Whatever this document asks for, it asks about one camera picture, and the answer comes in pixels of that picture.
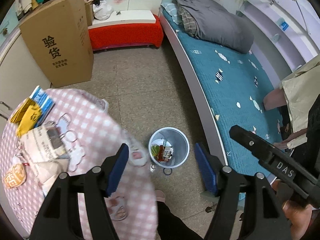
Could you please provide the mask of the right hand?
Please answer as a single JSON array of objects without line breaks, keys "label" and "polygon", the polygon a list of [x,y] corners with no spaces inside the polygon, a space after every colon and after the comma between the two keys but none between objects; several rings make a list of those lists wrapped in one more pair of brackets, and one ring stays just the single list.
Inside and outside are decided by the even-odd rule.
[{"label": "right hand", "polygon": [[272,189],[281,202],[281,207],[286,218],[291,222],[290,230],[292,239],[301,239],[310,224],[313,211],[312,205],[308,204],[303,207],[291,201],[291,188],[279,179],[273,182]]}]

